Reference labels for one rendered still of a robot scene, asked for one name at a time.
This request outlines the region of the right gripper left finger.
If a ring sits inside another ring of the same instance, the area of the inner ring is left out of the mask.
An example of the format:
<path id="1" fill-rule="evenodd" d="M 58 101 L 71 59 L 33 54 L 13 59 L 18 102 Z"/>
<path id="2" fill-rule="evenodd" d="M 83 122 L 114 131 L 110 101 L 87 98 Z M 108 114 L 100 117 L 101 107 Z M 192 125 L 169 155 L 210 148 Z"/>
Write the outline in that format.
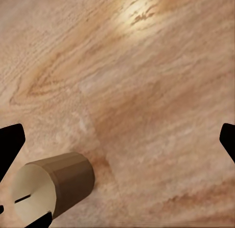
<path id="1" fill-rule="evenodd" d="M 0 182 L 25 143 L 21 123 L 0 129 Z"/>

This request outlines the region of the pillar candle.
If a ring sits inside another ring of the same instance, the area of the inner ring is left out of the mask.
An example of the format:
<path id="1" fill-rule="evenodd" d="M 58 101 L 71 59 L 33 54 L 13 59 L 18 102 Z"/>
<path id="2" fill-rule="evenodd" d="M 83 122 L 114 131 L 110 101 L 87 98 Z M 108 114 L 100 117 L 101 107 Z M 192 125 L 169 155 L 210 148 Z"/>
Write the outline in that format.
<path id="1" fill-rule="evenodd" d="M 94 188 L 94 170 L 77 152 L 26 163 L 11 185 L 16 214 L 30 225 L 48 212 L 54 220 L 83 199 Z"/>

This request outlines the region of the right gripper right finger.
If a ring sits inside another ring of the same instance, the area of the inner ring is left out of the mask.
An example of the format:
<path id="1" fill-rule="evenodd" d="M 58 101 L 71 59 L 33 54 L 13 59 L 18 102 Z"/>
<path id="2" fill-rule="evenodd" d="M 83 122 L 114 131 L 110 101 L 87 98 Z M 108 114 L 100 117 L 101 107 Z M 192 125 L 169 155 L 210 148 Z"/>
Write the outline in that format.
<path id="1" fill-rule="evenodd" d="M 235 163 L 235 125 L 223 124 L 219 140 Z"/>

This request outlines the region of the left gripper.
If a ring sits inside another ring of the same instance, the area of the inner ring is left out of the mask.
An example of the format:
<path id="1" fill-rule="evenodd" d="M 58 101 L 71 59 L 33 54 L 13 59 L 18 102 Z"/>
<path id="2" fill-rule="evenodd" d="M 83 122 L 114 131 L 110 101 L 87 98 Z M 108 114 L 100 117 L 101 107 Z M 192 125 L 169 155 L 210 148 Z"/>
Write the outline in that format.
<path id="1" fill-rule="evenodd" d="M 3 205 L 0 205 L 0 213 L 4 212 Z M 48 228 L 52 223 L 52 213 L 48 212 L 25 228 Z"/>

